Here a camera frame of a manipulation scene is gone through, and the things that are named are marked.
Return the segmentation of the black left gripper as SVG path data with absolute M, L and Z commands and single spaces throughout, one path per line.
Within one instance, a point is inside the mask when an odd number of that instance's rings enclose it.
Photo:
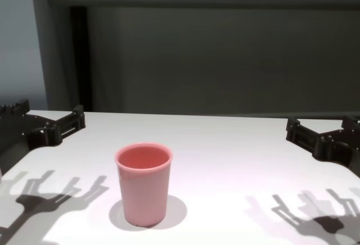
M 1 103 L 1 161 L 22 157 L 38 147 L 58 146 L 85 128 L 82 105 L 58 120 L 25 115 L 29 111 L 28 99 L 10 105 Z

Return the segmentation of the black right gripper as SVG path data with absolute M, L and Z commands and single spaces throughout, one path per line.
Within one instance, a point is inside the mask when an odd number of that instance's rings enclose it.
M 359 137 L 359 117 L 345 116 L 341 128 L 341 137 Z M 333 138 L 324 139 L 294 117 L 287 120 L 286 140 L 310 152 L 316 160 L 340 165 L 359 176 L 359 148 Z

